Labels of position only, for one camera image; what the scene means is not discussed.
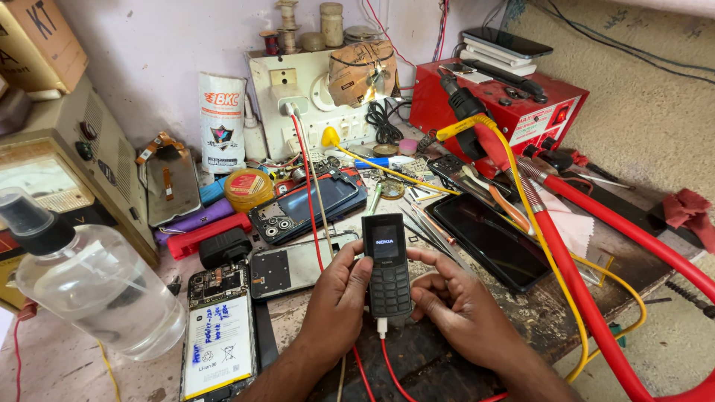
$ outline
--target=beige device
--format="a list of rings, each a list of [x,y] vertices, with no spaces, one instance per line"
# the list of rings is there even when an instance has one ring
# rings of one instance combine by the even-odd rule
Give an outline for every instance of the beige device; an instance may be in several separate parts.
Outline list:
[[[75,225],[89,220],[113,226],[155,267],[159,257],[135,157],[85,75],[71,94],[35,103],[25,129],[0,137],[0,188],[23,187]],[[0,261],[10,255],[2,247]]]

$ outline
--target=purple handle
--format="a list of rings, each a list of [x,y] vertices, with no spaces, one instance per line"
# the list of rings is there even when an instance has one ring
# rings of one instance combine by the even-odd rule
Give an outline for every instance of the purple handle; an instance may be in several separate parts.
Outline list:
[[[157,243],[160,245],[166,245],[169,237],[173,235],[180,235],[183,232],[191,232],[192,230],[198,229],[203,225],[207,225],[233,214],[235,214],[235,211],[231,206],[231,202],[229,202],[227,198],[223,198],[216,201],[205,210],[190,213],[178,222],[172,222],[164,226],[164,230],[168,233],[164,233],[161,230],[155,231],[154,239],[156,239]]]

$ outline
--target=workbench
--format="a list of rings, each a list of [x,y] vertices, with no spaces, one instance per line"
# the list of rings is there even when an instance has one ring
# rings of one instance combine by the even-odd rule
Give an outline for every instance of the workbench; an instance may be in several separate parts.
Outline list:
[[[406,137],[420,138],[421,133],[399,126]],[[428,149],[430,157],[446,151],[438,145]],[[374,194],[375,182],[366,179],[368,201]],[[643,192],[628,191],[602,185],[638,207],[649,210],[658,198]],[[586,212],[564,200],[576,214]],[[378,203],[376,213],[400,212],[407,207],[404,200]],[[346,230],[361,231],[358,210],[346,219],[330,224],[332,233]],[[405,229],[407,236],[412,233]],[[307,234],[295,242],[312,239]],[[666,231],[660,239],[688,259],[701,255],[697,249],[673,233]],[[262,240],[255,247],[267,247]],[[408,246],[427,247],[422,240],[408,242]],[[673,270],[635,242],[596,220],[588,247],[588,258],[602,249],[616,258],[611,271],[621,276],[636,291],[645,296],[662,285]],[[569,351],[580,346],[578,329],[566,300],[553,275],[539,282],[524,294],[517,294],[500,284],[484,271],[466,253],[461,256],[479,274],[495,299],[519,333],[549,363],[555,363]],[[186,305],[187,281],[200,271],[198,255],[174,261],[168,250],[161,251],[162,263],[157,274],[168,283],[174,275],[182,276],[179,299]],[[419,262],[410,261],[410,279],[431,270]],[[602,288],[590,285],[591,293],[607,321],[634,304],[633,298],[623,288],[607,280]],[[300,291],[268,302],[273,333],[279,352],[295,339],[305,314],[310,290]],[[12,329],[0,350],[0,386],[4,400],[14,397],[16,359]],[[95,340],[77,330],[68,322],[40,310],[31,320],[19,325],[18,331],[22,367],[23,401],[113,401],[114,389],[107,375]],[[387,346],[390,362],[405,390],[418,401],[479,401],[503,390],[499,380],[490,371],[474,366],[461,358],[445,341],[437,328],[428,320],[414,323],[409,317],[389,321]],[[404,401],[397,392],[385,367],[375,320],[369,313],[363,317],[363,330],[357,340],[365,372],[378,401]],[[182,343],[178,343],[164,356],[147,362],[134,362],[111,350],[107,351],[114,376],[122,393],[122,401],[178,401],[181,376]],[[334,401],[340,377],[340,364],[330,371],[313,389],[310,401]],[[368,401],[352,353],[347,355],[344,401]]]

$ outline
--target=phone keypad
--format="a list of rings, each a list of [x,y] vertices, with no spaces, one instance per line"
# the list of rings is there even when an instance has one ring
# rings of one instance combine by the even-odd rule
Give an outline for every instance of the phone keypad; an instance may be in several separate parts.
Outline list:
[[[370,279],[370,300],[375,317],[409,313],[412,302],[407,267],[374,269]]]

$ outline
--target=white bag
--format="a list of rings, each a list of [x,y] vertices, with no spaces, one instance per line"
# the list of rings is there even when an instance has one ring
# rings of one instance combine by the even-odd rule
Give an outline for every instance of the white bag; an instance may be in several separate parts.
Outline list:
[[[205,172],[227,174],[246,167],[243,102],[246,80],[199,73],[201,166]]]

